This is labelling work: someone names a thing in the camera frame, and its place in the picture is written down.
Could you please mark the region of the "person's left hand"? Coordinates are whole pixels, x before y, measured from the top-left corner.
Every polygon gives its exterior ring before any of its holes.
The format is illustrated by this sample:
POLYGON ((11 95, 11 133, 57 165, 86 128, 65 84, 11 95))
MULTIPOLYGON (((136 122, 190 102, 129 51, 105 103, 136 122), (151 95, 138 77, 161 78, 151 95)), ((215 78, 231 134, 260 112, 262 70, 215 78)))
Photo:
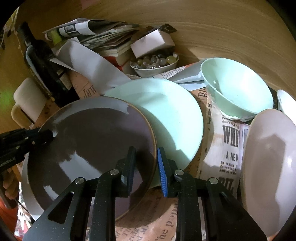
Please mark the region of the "person's left hand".
POLYGON ((5 196, 8 197, 8 199, 10 200, 16 199, 19 194, 19 182, 12 168, 5 170, 2 173, 2 176, 3 176, 2 185, 4 188, 5 196))

